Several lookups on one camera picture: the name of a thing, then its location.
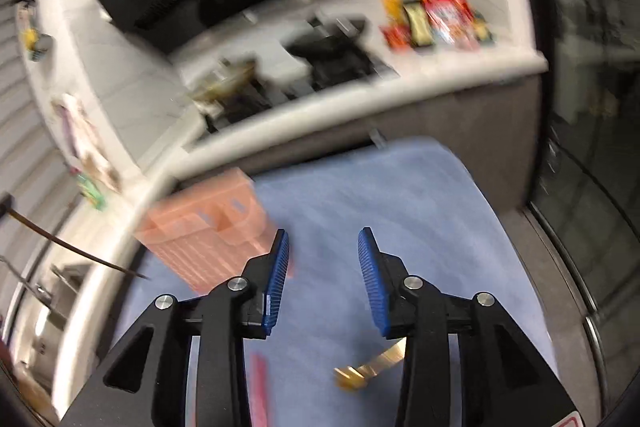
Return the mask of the green dish soap bottle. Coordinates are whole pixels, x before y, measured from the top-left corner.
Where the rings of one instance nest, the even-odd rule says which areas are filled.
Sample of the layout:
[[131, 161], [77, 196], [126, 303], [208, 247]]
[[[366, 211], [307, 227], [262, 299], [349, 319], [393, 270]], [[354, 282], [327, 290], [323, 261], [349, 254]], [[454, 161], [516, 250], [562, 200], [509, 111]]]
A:
[[102, 210], [105, 207], [105, 197], [99, 187], [82, 172], [76, 174], [76, 181], [82, 196], [90, 202], [94, 209]]

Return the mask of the red cereal bag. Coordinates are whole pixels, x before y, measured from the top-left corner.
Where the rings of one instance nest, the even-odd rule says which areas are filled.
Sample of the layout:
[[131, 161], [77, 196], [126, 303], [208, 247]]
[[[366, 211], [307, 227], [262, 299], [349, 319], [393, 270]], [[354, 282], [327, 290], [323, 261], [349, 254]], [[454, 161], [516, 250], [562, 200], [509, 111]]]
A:
[[477, 47], [473, 15], [466, 0], [423, 1], [428, 20], [443, 43], [465, 50]]

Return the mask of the black gas stove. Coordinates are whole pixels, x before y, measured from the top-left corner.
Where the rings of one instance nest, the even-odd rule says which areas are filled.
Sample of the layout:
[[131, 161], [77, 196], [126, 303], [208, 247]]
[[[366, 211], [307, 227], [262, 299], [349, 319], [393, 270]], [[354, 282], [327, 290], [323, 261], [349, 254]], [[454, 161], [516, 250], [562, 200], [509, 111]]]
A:
[[369, 82], [378, 77], [393, 75], [395, 71], [390, 65], [384, 63], [382, 58], [363, 49], [360, 40], [359, 45], [364, 52], [364, 61], [360, 65], [356, 65], [355, 62], [337, 62], [312, 68], [307, 62], [288, 54], [305, 63], [307, 69], [305, 72], [292, 72], [280, 78], [274, 78], [262, 72], [259, 58], [251, 55], [258, 61], [256, 77], [240, 93], [222, 103], [206, 105], [194, 102], [198, 113], [204, 119], [206, 132], [217, 133], [266, 110], [306, 98], [343, 83]]

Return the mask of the pink plastic utensil holder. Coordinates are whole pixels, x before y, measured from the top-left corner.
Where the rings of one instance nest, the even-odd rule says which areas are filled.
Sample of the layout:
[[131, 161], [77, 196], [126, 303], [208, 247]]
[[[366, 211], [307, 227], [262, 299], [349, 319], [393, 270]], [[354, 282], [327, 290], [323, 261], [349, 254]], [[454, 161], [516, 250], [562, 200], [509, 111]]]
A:
[[233, 168], [155, 204], [136, 239], [195, 294], [206, 295], [267, 254], [276, 232], [253, 180]]

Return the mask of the black frying pan with lid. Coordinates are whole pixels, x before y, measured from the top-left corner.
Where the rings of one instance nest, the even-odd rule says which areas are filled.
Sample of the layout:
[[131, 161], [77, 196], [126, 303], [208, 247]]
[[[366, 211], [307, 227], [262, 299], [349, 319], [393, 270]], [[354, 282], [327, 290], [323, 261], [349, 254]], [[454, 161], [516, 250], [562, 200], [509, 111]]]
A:
[[359, 40], [368, 25], [368, 20], [361, 16], [339, 16], [324, 23], [316, 18], [311, 28], [283, 41], [282, 46], [312, 68], [337, 62], [360, 65], [364, 52]]

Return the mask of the cream hanging towel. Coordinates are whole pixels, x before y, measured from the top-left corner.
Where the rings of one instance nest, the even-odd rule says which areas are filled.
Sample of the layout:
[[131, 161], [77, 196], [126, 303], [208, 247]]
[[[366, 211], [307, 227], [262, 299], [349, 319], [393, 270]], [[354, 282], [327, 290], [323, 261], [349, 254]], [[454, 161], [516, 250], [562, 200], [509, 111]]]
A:
[[74, 158], [73, 165], [93, 182], [119, 193], [122, 179], [108, 159], [99, 133], [78, 98], [63, 93], [52, 101], [52, 107], [61, 121], [66, 148]]

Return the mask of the brown wooden chopstick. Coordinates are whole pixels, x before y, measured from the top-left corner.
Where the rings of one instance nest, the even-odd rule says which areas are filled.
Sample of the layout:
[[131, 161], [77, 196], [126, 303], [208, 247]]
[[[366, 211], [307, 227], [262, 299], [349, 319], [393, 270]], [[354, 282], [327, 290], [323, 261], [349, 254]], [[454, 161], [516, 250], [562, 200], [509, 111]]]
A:
[[148, 279], [148, 277], [146, 277], [145, 275], [138, 273], [134, 270], [121, 267], [120, 265], [114, 265], [114, 263], [112, 262], [108, 262], [104, 259], [93, 256], [92, 254], [87, 253], [87, 251], [83, 251], [82, 249], [63, 241], [63, 239], [60, 239], [58, 236], [46, 231], [45, 229], [40, 228], [40, 226], [36, 225], [35, 222], [32, 222], [32, 220], [29, 220], [27, 217], [23, 216], [21, 213], [15, 210], [13, 208], [13, 202], [14, 202], [14, 199], [11, 194], [6, 192], [1, 194], [1, 218], [9, 216], [10, 218], [17, 221], [18, 223], [21, 223], [23, 227], [28, 228], [30, 231], [36, 233], [37, 235], [43, 237], [44, 239], [47, 239], [47, 241], [55, 244], [56, 246], [60, 246], [66, 249], [66, 251], [70, 251], [71, 253], [74, 253], [80, 257], [88, 259], [92, 262], [99, 263], [99, 265], [103, 265], [108, 269], [117, 271], [122, 274], [129, 275], [130, 277], [137, 277], [138, 279], [142, 279], [142, 280]]

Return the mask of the dark soy sauce bottle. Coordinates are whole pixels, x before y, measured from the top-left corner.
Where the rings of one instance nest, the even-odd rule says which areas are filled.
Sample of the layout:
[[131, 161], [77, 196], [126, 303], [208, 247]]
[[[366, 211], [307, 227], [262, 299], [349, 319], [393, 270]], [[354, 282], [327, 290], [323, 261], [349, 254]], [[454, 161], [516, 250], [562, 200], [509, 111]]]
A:
[[402, 4], [409, 29], [409, 40], [413, 48], [434, 46], [431, 24], [428, 21], [424, 5], [420, 0], [406, 1]]

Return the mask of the blue fleece mat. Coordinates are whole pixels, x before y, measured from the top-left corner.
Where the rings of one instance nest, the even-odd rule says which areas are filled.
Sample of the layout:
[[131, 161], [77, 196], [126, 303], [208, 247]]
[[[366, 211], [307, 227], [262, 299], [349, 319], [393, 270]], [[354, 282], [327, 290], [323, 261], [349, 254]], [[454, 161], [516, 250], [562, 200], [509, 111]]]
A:
[[[267, 362], [273, 426], [557, 426], [572, 400], [549, 366], [542, 313], [468, 170], [408, 141], [284, 169], [254, 182], [290, 236], [276, 326], [243, 336], [243, 271], [206, 295], [160, 291], [65, 416], [71, 426], [251, 426], [250, 357]], [[375, 326], [358, 234], [404, 262], [407, 334]], [[345, 390], [334, 369], [406, 338], [404, 361]]]

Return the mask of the dark red chopstick gold band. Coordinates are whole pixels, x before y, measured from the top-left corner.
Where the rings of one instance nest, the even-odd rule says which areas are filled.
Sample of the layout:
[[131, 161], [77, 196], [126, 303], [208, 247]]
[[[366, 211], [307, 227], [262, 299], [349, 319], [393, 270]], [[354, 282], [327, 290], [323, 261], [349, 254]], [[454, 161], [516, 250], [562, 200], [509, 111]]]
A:
[[406, 338], [401, 338], [392, 347], [360, 366], [337, 367], [334, 369], [335, 384], [345, 390], [359, 390], [367, 387], [372, 379], [404, 361], [406, 342]]

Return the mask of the orange snack packet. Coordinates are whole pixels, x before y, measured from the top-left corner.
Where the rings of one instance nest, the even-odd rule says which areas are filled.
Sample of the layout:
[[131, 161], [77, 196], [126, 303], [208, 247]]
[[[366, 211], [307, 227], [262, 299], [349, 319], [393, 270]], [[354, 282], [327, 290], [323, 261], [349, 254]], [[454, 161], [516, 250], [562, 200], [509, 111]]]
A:
[[382, 0], [386, 24], [381, 27], [387, 46], [394, 51], [409, 49], [410, 31], [401, 0]]

